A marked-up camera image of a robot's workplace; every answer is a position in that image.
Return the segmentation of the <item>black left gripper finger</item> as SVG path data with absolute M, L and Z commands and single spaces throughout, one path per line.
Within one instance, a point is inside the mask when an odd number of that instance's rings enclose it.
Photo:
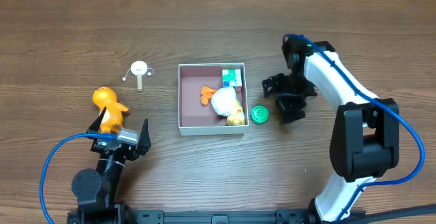
M 99 116 L 93 121 L 93 123 L 87 129 L 87 133 L 98 133 L 104 114 L 106 112 L 106 107 L 100 112 Z
M 138 151 L 138 154 L 141 156 L 145 155 L 151 147 L 151 139 L 150 139 L 150 135 L 149 135 L 148 123 L 149 123 L 149 120 L 146 118 L 144 120 L 143 125 L 142 125 L 142 129 L 141 129 L 140 136 L 138 139 L 137 151 Z

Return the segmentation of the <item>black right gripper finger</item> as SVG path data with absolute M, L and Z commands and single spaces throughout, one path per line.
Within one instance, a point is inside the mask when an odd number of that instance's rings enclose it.
M 277 93 L 283 92 L 283 81 L 285 80 L 284 74 L 277 74 L 275 76 L 271 76 L 262 81 L 262 88 L 264 98 L 267 98 L 270 95 L 274 95 Z
M 303 110 L 299 110 L 297 112 L 282 111 L 281 116 L 282 116 L 282 120 L 280 124 L 285 125 L 304 118 L 305 112 Z

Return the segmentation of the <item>orange dinosaur figure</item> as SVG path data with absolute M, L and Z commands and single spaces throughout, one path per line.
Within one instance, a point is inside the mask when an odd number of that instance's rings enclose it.
M 118 102 L 116 93 L 109 87 L 100 87 L 93 94 L 93 103 L 99 108 L 99 115 L 103 114 L 100 124 L 102 133 L 118 133 L 123 128 L 123 114 L 129 108 Z

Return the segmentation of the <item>green round spinning top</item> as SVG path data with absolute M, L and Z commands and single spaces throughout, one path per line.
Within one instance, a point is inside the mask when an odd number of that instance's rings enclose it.
M 264 124 L 269 117 L 269 112 L 264 106 L 255 106 L 251 111 L 251 119 L 256 124 Z

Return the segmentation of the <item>multicoloured puzzle cube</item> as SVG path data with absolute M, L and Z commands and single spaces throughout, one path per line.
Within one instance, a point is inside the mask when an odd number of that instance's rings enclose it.
M 222 69 L 221 77 L 223 87 L 232 87 L 237 93 L 241 92 L 243 81 L 240 69 Z

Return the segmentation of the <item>white plush duck toy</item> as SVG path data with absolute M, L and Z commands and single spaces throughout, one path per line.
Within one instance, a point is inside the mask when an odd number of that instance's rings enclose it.
M 200 102 L 203 106 L 212 105 L 213 110 L 220 116 L 226 117 L 229 126 L 246 125 L 243 107 L 236 96 L 233 87 L 223 87 L 218 90 L 203 86 Z

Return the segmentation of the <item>white box with pink inside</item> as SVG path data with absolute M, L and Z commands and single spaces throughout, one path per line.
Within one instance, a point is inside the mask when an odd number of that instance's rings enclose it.
M 245 124 L 241 126 L 227 125 L 226 118 L 219 116 L 212 105 L 204 106 L 200 101 L 202 87 L 220 89 L 223 86 L 224 69 L 239 69 L 241 72 L 242 89 L 236 94 L 245 116 Z M 249 109 L 244 63 L 197 63 L 178 66 L 178 128 L 181 135 L 244 134 L 248 127 Z

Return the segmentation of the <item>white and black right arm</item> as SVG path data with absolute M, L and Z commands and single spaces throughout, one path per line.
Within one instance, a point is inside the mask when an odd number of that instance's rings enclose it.
M 357 94 L 378 98 L 346 70 L 329 42 L 310 44 L 303 35 L 286 35 L 281 49 L 291 73 L 262 82 L 264 96 L 276 98 L 281 123 L 304 118 L 306 99 L 318 93 L 336 114 L 329 148 L 333 173 L 302 223 L 342 221 L 363 190 L 396 167 L 399 122 Z

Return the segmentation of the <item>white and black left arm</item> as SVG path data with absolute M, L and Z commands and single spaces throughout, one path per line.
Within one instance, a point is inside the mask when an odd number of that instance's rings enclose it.
M 91 151 L 99 154 L 95 169 L 78 172 L 72 181 L 72 192 L 77 197 L 78 211 L 91 214 L 115 207 L 115 195 L 126 161 L 144 156 L 151 147 L 148 120 L 141 132 L 122 129 L 118 133 L 99 132 L 103 115 L 87 129 L 87 138 L 93 141 Z

